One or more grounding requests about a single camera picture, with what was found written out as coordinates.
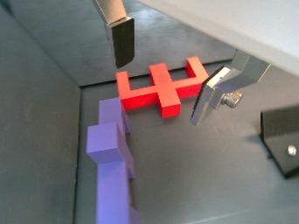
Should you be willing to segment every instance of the black metal plate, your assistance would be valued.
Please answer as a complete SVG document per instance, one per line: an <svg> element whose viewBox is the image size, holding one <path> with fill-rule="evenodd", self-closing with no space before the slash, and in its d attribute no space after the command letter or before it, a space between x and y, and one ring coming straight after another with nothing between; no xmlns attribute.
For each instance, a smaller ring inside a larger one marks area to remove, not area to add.
<svg viewBox="0 0 299 224"><path fill-rule="evenodd" d="M299 149L299 106L268 110L260 114L261 139L284 177L299 171L299 155L288 155L292 145Z"/></svg>

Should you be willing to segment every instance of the black object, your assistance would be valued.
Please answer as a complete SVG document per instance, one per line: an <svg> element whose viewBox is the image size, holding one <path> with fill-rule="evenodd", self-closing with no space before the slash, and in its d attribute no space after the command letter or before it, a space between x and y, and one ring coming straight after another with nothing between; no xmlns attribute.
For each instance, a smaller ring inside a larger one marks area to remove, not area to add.
<svg viewBox="0 0 299 224"><path fill-rule="evenodd" d="M261 139L285 178L299 171L299 105L260 113ZM288 147L297 152L291 155Z"/></svg>
<svg viewBox="0 0 299 224"><path fill-rule="evenodd" d="M114 22L110 26L116 68L126 65L134 57L134 20L129 18L125 22Z"/></svg>

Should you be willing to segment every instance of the gray wall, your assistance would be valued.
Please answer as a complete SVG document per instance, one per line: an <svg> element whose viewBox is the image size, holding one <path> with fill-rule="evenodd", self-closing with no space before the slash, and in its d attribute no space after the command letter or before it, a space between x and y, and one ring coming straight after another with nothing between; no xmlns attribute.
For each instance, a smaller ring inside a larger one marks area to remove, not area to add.
<svg viewBox="0 0 299 224"><path fill-rule="evenodd" d="M134 18L134 61L120 70L148 74L148 66L165 62L184 67L185 58L204 63L232 58L234 49L133 0L124 0ZM10 0L13 14L80 86L114 79L104 24L92 0Z"/></svg>
<svg viewBox="0 0 299 224"><path fill-rule="evenodd" d="M80 89L0 6L0 223L73 219Z"/></svg>

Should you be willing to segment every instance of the metal clamp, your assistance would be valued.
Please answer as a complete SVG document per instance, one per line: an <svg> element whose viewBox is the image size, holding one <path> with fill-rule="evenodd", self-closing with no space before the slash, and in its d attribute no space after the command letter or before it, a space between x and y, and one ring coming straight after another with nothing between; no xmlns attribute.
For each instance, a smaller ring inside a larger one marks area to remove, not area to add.
<svg viewBox="0 0 299 224"><path fill-rule="evenodd" d="M106 39L110 43L116 68L134 57L134 20L126 16L121 0L93 0L98 15L106 24Z"/></svg>
<svg viewBox="0 0 299 224"><path fill-rule="evenodd" d="M221 104L230 108L237 106L242 94L236 90L259 82L269 68L267 62L240 50L236 51L230 66L221 66L202 83L190 115L190 123L196 126Z"/></svg>

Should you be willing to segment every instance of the gray surface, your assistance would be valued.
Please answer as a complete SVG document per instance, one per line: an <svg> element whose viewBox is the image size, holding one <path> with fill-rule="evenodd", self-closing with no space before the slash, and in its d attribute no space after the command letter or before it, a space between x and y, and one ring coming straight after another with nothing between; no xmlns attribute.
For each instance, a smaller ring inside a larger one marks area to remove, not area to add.
<svg viewBox="0 0 299 224"><path fill-rule="evenodd" d="M80 86L114 79L104 24L90 0L12 0L18 23ZM198 55L204 63L230 59L233 48L164 14L125 0L134 19L134 61L120 70L148 74L148 66L165 62L170 69Z"/></svg>
<svg viewBox="0 0 299 224"><path fill-rule="evenodd" d="M0 223L70 224L80 89L0 7Z"/></svg>
<svg viewBox="0 0 299 224"><path fill-rule="evenodd" d="M146 78L133 80L134 88L145 85ZM237 108L221 106L198 128L189 121L194 98L181 101L174 118L162 119L157 106L128 111L141 224L297 222L299 176L284 180L259 138L260 110L296 104L297 86L297 78L269 68L241 89ZM106 84L81 93L76 223L93 224L96 166L85 155L86 127L97 123L98 100L116 97L117 89Z"/></svg>

